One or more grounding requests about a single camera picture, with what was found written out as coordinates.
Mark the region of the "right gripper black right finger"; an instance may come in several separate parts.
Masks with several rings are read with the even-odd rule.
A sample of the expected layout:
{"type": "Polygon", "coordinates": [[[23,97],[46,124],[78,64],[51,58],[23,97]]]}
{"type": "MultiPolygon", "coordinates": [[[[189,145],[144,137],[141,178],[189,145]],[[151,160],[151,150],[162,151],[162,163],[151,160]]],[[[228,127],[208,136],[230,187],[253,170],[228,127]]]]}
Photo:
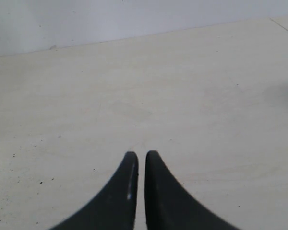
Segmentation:
{"type": "Polygon", "coordinates": [[[149,230],[235,229],[194,199],[155,150],[146,155],[144,202],[149,230]]]}

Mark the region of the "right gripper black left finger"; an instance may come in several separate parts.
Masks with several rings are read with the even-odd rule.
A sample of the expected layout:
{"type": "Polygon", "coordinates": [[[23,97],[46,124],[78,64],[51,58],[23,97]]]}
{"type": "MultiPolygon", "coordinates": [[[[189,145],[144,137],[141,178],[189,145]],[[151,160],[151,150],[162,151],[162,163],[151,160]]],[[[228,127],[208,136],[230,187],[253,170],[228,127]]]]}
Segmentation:
{"type": "Polygon", "coordinates": [[[137,206],[138,157],[127,152],[119,167],[83,208],[53,230],[133,230],[137,206]]]}

